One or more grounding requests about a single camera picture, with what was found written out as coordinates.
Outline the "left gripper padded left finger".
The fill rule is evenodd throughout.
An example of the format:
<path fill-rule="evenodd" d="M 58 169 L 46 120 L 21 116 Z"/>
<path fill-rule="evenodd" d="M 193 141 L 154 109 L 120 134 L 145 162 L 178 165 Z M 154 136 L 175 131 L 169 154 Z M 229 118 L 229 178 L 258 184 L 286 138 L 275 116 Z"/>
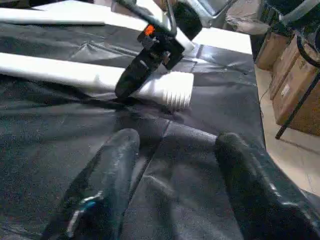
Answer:
<path fill-rule="evenodd" d="M 120 235 L 140 136 L 114 133 L 77 175 L 42 233 L 44 240 L 116 240 Z"/>

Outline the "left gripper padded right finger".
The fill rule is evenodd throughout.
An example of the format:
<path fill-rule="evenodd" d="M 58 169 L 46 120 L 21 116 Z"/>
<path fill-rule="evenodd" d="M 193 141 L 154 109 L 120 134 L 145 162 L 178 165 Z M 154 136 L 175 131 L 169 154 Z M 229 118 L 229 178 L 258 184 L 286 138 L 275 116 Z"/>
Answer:
<path fill-rule="evenodd" d="M 320 238 L 319 210 L 263 147 L 235 133 L 222 133 L 214 154 L 244 239 Z"/>

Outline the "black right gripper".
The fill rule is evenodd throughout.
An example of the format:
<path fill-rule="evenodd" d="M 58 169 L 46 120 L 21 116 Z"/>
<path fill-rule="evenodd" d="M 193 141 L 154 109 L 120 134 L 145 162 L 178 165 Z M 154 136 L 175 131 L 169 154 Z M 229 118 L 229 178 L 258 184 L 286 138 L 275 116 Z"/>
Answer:
<path fill-rule="evenodd" d="M 148 24 L 139 34 L 142 51 L 132 60 L 119 78 L 115 95 L 125 99 L 137 91 L 160 65 L 172 70 L 183 58 L 185 46 L 161 29 Z"/>

